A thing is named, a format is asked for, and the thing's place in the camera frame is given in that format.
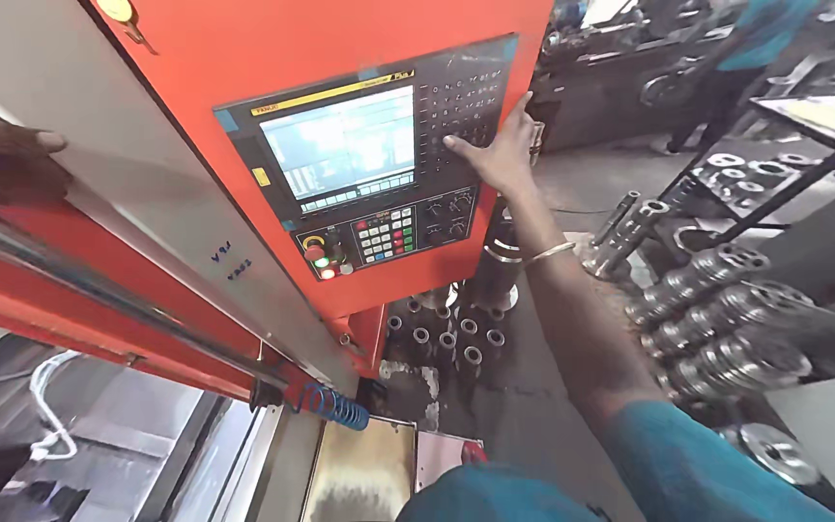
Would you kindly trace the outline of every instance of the teal shirt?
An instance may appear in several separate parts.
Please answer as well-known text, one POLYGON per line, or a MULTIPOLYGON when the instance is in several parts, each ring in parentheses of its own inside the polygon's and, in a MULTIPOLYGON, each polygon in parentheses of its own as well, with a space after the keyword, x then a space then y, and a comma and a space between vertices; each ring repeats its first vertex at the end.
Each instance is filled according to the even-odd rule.
POLYGON ((746 42, 717 66, 717 71, 736 71, 765 67, 778 58, 805 25, 820 0, 749 0, 736 21, 736 27, 751 24, 772 6, 781 8, 781 15, 750 34, 746 42))
MULTIPOLYGON (((806 497, 667 402, 628 405, 602 440, 647 522, 835 522, 806 497)), ((602 522, 551 484, 497 465, 446 472, 399 522, 602 522)))

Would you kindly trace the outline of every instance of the stacked metal discs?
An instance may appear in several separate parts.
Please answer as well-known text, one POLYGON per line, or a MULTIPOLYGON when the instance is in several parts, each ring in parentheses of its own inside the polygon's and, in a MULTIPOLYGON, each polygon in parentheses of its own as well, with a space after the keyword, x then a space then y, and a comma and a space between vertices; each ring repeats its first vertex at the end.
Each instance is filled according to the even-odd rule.
POLYGON ((768 267, 758 252, 721 244, 667 273, 625 309, 643 327, 640 343, 660 362, 658 381, 672 399, 780 388, 810 373, 783 333, 817 308, 788 285, 744 280, 768 267))

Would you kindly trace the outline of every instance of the metal pipe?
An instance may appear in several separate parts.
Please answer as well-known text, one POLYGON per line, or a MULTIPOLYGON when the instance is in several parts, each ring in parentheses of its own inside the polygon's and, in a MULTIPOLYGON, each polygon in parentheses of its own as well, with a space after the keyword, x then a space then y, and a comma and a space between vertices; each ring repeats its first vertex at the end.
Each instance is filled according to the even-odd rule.
POLYGON ((640 197, 640 193, 636 190, 631 190, 623 196, 623 199, 620 200, 620 203, 617 204, 617 207, 614 209, 613 212, 610 213, 608 220, 604 222, 604 225, 598 229, 598 232, 595 233, 595 237, 592 238, 588 245, 592 248, 596 248, 601 243, 604 243, 605 240, 608 239, 608 236, 611 232, 614 232, 614 229, 620 224, 620 220, 623 219, 624 216, 627 215, 627 212, 630 211, 630 207, 636 203, 636 198, 640 197))
POLYGON ((17 267, 28 268, 76 293, 168 334, 204 355, 224 362, 264 383, 281 390, 288 387, 285 379, 261 362, 193 332, 179 319, 146 302, 130 290, 88 267, 83 267, 62 255, 51 252, 27 234, 15 230, 1 220, 0 259, 17 267))
POLYGON ((597 279, 613 278, 614 270, 636 250, 656 222, 670 210, 672 208, 666 203, 644 201, 643 206, 631 212, 630 217, 618 225, 613 236, 597 248, 595 256, 584 261, 582 266, 597 279))

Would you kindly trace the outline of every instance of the keypad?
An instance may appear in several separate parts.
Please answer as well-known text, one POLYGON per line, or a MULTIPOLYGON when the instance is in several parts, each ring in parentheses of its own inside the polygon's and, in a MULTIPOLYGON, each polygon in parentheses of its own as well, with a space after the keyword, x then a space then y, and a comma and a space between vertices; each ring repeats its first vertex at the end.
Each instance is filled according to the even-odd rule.
POLYGON ((414 208, 407 207, 394 212, 380 212, 352 224, 356 237, 365 238, 359 251, 366 265, 414 250, 413 214, 414 208))
POLYGON ((442 172, 457 159, 443 143, 446 135, 462 137, 476 147, 491 144, 501 113, 506 77, 497 69, 451 80, 441 86, 418 86, 419 174, 442 172))

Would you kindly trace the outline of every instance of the yellow strip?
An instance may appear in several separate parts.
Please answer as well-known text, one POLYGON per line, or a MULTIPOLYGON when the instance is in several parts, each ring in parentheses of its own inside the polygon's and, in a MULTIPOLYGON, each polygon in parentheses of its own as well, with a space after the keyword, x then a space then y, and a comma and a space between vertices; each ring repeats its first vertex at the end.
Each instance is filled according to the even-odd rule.
POLYGON ((414 70, 386 74, 385 76, 373 78, 372 80, 365 80, 363 82, 349 84, 348 86, 335 87, 333 89, 328 89, 319 93, 313 93, 310 95, 293 98, 291 100, 280 101, 278 103, 272 103, 270 105, 264 105, 262 107, 257 107, 256 109, 250 109, 249 113, 253 116, 259 116, 260 114, 272 113, 272 111, 281 111, 283 109, 288 109, 289 107, 297 107, 305 103, 311 103, 313 101, 333 98, 341 94, 352 93, 354 91, 368 89, 370 87, 381 86, 382 84, 388 84, 389 82, 394 82, 396 80, 403 80, 404 78, 410 78, 414 75, 414 70))
POLYGON ((269 176, 266 175, 266 171, 262 170, 262 167, 256 167, 251 172, 253 172, 253 177, 256 177, 256 182, 260 184, 260 187, 269 185, 269 176))

